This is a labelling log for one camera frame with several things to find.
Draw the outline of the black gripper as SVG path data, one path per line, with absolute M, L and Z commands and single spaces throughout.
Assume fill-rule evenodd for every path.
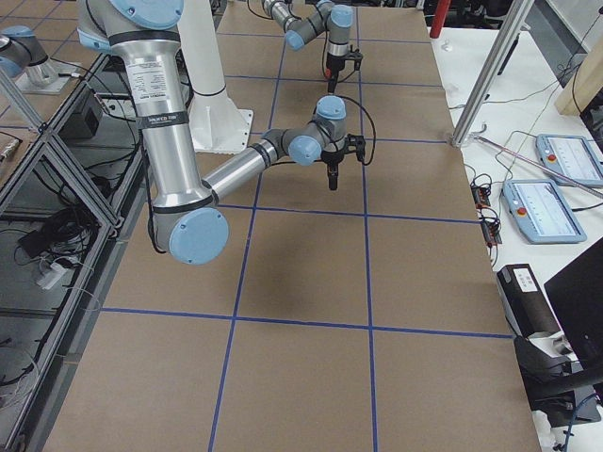
M 328 152 L 326 150 L 321 152 L 321 161 L 327 166 L 328 185 L 330 190 L 338 188 L 338 164 L 344 159 L 344 152 L 341 150 Z
M 328 53 L 326 56 L 326 69 L 331 73 L 328 78 L 328 93 L 334 93 L 338 83 L 339 72 L 343 71 L 346 65 L 346 58 L 344 56 L 336 56 Z

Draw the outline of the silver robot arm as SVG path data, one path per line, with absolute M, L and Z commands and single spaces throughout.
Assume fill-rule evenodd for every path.
M 285 32 L 285 42 L 294 51 L 301 50 L 311 40 L 325 33 L 327 37 L 326 70 L 327 92 L 334 94 L 340 72 L 347 61 L 354 62 L 354 70 L 361 66 L 362 54 L 352 49 L 350 29 L 354 19 L 352 7 L 333 1 L 318 1 L 315 11 L 306 18 L 296 16 L 286 1 L 262 1 L 262 9 Z
M 81 43 L 124 63 L 155 178 L 150 235 L 159 250 L 190 265 L 216 258 L 229 237 L 218 203 L 282 157 L 302 166 L 321 161 L 336 177 L 349 139 L 345 104 L 334 95 L 318 100 L 304 126 L 269 130 L 200 175 L 199 147 L 245 126 L 226 92 L 207 2 L 82 1 L 78 16 Z

